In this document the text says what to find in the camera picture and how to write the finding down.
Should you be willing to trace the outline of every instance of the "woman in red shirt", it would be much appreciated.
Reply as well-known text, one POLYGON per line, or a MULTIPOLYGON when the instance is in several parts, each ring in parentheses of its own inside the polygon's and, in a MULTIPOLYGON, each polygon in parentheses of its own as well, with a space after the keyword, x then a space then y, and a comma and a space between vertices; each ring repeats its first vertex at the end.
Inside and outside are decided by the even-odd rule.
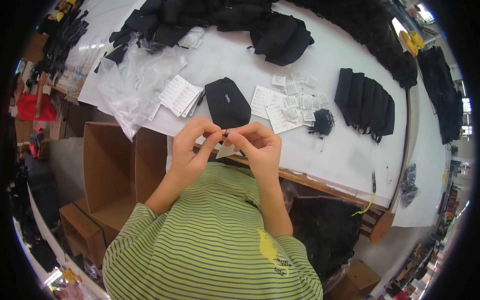
POLYGON ((31 95, 25 90, 25 84, 20 74, 15 75, 13 96, 17 106, 18 117, 23 121, 55 121, 57 111, 51 103, 51 97, 43 93, 47 75, 43 72, 38 79, 37 93, 31 95))

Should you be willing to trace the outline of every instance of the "green striped t-shirt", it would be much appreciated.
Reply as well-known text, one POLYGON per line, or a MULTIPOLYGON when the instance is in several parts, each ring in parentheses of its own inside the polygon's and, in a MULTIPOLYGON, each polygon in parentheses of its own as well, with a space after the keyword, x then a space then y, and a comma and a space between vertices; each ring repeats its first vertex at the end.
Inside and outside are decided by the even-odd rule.
POLYGON ((248 169, 208 163, 170 211, 137 204, 103 261, 112 299, 322 299, 296 238, 264 230, 248 169))

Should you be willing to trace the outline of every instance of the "yellow print on shirt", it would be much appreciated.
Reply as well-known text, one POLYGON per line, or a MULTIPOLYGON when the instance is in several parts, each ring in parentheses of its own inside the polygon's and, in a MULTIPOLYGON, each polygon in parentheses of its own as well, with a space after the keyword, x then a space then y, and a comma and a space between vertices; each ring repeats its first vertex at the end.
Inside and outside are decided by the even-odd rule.
POLYGON ((261 229, 258 229, 258 234, 260 235, 260 253, 268 259, 271 263, 274 264, 275 271, 280 274, 284 275, 285 273, 282 272, 284 269, 287 272, 287 276, 289 275, 288 267, 291 266, 287 261, 281 261, 279 258, 276 257, 278 253, 278 249, 273 246, 273 240, 261 229))

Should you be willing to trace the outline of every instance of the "floor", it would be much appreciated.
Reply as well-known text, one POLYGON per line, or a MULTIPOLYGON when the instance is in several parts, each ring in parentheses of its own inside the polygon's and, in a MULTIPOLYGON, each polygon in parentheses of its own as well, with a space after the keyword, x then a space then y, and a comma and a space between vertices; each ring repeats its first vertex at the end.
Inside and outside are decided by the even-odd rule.
MULTIPOLYGON (((112 116, 92 109, 92 121, 115 122, 112 116)), ((51 142, 49 163, 56 174, 59 206, 85 197, 82 162, 83 138, 51 142)), ((437 227, 392 227, 377 244, 370 243, 367 237, 360 235, 353 260, 363 260, 382 277, 380 284, 372 291, 374 297, 383 294, 383 286, 398 272, 415 245, 425 243, 437 227)))

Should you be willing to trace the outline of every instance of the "yellow object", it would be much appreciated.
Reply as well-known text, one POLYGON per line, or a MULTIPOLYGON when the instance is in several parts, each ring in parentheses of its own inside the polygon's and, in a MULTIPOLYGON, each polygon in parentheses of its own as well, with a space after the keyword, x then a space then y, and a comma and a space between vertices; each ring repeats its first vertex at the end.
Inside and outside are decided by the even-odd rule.
POLYGON ((62 271, 62 275, 71 285, 74 285, 75 281, 78 281, 80 283, 82 282, 82 279, 80 278, 80 276, 75 274, 68 266, 65 271, 62 271))
POLYGON ((412 42, 412 39, 410 38, 408 33, 403 30, 400 31, 400 38, 402 39, 403 44, 407 47, 408 51, 413 55, 413 57, 416 57, 419 53, 418 46, 412 42))
POLYGON ((60 20, 63 18, 64 15, 65 15, 64 12, 58 12, 57 13, 57 22, 60 22, 60 20))
POLYGON ((410 38, 415 46, 420 47, 420 49, 425 48, 425 42, 415 30, 410 31, 410 38))
POLYGON ((261 229, 257 228, 257 232, 260 235, 260 253, 268 259, 271 263, 277 267, 277 269, 285 269, 287 276, 289 275, 289 270, 286 265, 280 266, 276 261, 276 254, 278 249, 273 246, 272 239, 261 229))
POLYGON ((363 214, 363 213, 365 213, 365 212, 370 208, 370 205, 372 205, 372 203, 373 203, 373 201, 375 200, 375 197, 376 197, 376 196, 377 196, 377 195, 376 195, 375 193, 373 193, 373 195, 372 195, 372 196, 370 197, 370 199, 368 200, 368 206, 367 206, 367 208, 365 208, 365 209, 362 210, 362 211, 358 211, 358 212, 354 213, 352 216, 354 216, 354 215, 356 215, 356 214, 363 214))

